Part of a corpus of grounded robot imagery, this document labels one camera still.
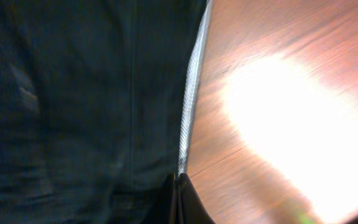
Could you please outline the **black shorts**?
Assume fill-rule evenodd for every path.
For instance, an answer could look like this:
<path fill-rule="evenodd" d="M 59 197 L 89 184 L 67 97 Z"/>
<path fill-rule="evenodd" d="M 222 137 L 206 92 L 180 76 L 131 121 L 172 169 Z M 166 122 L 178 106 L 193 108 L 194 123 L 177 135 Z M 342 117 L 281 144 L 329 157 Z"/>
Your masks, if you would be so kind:
<path fill-rule="evenodd" d="M 0 1 L 0 223 L 144 223 L 207 5 Z"/>

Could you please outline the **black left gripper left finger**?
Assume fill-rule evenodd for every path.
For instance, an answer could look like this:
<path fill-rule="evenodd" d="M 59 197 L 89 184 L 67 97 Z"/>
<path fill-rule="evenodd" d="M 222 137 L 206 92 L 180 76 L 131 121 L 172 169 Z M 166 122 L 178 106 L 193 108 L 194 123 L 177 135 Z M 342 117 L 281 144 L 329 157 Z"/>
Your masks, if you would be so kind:
<path fill-rule="evenodd" d="M 157 198 L 144 224 L 175 224 L 177 211 L 177 183 L 174 174 L 169 174 L 157 192 Z"/>

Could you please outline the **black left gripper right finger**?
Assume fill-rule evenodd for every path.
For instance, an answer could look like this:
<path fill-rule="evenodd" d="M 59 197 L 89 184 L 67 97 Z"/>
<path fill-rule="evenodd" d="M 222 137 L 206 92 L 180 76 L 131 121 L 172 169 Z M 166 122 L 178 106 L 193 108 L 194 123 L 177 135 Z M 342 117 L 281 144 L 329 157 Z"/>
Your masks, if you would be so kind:
<path fill-rule="evenodd" d="M 203 206 L 189 176 L 185 173 L 179 175 L 177 192 L 177 221 L 179 224 L 215 224 Z"/>

